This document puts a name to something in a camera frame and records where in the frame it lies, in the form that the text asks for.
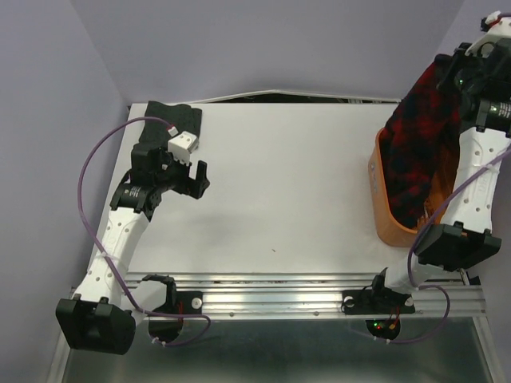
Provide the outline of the red black plaid skirt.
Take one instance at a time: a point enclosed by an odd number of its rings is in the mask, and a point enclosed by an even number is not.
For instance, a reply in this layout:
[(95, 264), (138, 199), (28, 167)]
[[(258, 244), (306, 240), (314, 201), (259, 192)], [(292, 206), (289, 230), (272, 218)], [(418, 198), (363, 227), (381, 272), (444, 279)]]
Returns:
[(401, 100), (381, 135), (383, 167), (393, 216), (414, 228), (440, 162), (441, 146), (457, 151), (459, 97), (436, 89), (432, 62)]

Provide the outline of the dark grey dotted skirt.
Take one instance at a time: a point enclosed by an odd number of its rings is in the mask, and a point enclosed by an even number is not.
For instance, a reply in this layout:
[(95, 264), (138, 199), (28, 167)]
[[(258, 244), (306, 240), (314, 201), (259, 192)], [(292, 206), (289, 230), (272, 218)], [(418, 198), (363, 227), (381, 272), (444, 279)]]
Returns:
[[(157, 117), (165, 120), (174, 126), (178, 133), (189, 132), (200, 137), (202, 110), (193, 108), (190, 105), (178, 104), (174, 106), (165, 105), (157, 101), (150, 101), (145, 111), (146, 117)], [(147, 120), (139, 142), (142, 144), (153, 144), (156, 147), (167, 147), (171, 136), (168, 129), (161, 122)]]

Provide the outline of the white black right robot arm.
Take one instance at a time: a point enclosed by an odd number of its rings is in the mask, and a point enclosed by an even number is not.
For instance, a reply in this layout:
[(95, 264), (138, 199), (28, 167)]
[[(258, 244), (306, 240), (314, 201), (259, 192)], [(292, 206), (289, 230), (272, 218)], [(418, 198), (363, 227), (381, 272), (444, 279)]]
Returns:
[(491, 213), (509, 153), (510, 40), (436, 56), (378, 132), (368, 164), (378, 236), (409, 250), (375, 277), (372, 309), (499, 251)]

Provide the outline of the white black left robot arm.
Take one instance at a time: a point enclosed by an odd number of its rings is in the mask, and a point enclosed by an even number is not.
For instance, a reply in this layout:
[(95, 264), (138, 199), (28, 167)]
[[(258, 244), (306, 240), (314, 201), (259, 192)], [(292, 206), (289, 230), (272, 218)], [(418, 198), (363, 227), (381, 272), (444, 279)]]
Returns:
[(97, 254), (70, 298), (61, 299), (56, 318), (71, 349), (123, 355), (145, 318), (204, 319), (186, 312), (173, 277), (147, 274), (135, 292), (125, 282), (137, 245), (165, 192), (200, 199), (210, 185), (208, 165), (181, 160), (172, 148), (135, 144), (131, 167), (117, 185), (109, 205), (105, 232), (95, 238)]

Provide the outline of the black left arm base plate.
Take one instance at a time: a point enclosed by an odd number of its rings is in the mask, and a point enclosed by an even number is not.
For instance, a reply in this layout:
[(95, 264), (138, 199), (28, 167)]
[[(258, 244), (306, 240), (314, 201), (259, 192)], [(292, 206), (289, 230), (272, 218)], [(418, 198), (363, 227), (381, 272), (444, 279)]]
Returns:
[(164, 303), (155, 308), (155, 312), (164, 314), (201, 314), (203, 292), (199, 290), (168, 293)]

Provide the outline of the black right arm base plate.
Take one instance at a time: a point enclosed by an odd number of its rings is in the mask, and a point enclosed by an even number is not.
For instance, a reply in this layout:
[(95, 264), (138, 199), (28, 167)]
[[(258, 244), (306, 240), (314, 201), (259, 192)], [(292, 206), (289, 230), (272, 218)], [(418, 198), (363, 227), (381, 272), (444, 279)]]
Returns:
[(371, 289), (342, 290), (342, 308), (347, 315), (414, 314), (414, 304), (406, 304), (409, 294), (389, 289), (374, 292)]

